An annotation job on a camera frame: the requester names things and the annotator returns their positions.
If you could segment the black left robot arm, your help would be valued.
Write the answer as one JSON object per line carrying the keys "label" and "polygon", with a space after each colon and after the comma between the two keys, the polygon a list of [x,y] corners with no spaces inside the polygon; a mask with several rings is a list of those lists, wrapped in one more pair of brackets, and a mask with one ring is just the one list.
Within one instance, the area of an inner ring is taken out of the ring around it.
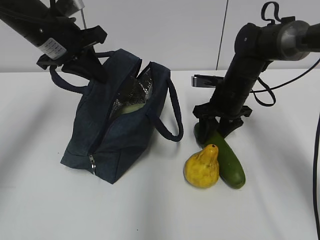
{"label": "black left robot arm", "polygon": [[99,26],[81,29],[72,15],[84,8],[81,0],[2,0],[0,19],[42,55],[36,64],[46,70],[61,67],[65,73],[100,83],[107,73],[94,45],[103,44],[107,33]]}

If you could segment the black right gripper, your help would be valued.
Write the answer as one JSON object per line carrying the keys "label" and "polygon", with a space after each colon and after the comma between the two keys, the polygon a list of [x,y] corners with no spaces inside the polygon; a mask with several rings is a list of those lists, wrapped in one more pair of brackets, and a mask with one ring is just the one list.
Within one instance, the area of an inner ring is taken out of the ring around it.
{"label": "black right gripper", "polygon": [[[240,117],[249,117],[252,113],[252,109],[244,105],[245,101],[246,97],[237,98],[234,92],[225,92],[223,84],[218,83],[209,102],[194,107],[192,113],[199,119],[198,143],[202,148],[215,144],[217,127],[218,133],[226,138],[244,124]],[[221,117],[219,126],[215,117]]]}

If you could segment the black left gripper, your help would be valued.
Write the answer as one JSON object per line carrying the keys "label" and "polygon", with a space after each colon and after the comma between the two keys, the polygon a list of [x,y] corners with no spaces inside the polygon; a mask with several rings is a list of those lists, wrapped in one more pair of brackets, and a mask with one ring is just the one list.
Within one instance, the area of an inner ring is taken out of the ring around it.
{"label": "black left gripper", "polygon": [[[63,65],[64,73],[95,79],[102,84],[107,82],[107,73],[92,47],[104,43],[107,38],[101,26],[80,29],[74,19],[56,16],[38,31],[36,47],[43,53],[36,63],[40,68]],[[74,58],[83,52],[84,59]]]}

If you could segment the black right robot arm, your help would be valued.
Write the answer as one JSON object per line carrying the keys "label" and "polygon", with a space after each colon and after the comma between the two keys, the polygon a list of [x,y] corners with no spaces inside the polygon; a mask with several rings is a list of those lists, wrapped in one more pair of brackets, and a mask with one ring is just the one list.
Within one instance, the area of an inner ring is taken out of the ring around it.
{"label": "black right robot arm", "polygon": [[272,62],[299,61],[309,53],[318,53],[320,25],[309,25],[294,17],[264,27],[247,23],[236,36],[234,51],[225,76],[195,74],[191,78],[194,87],[215,89],[209,102],[196,105],[192,112],[199,120],[200,144],[214,132],[225,138],[244,124],[241,117],[252,113],[245,102],[260,74]]}

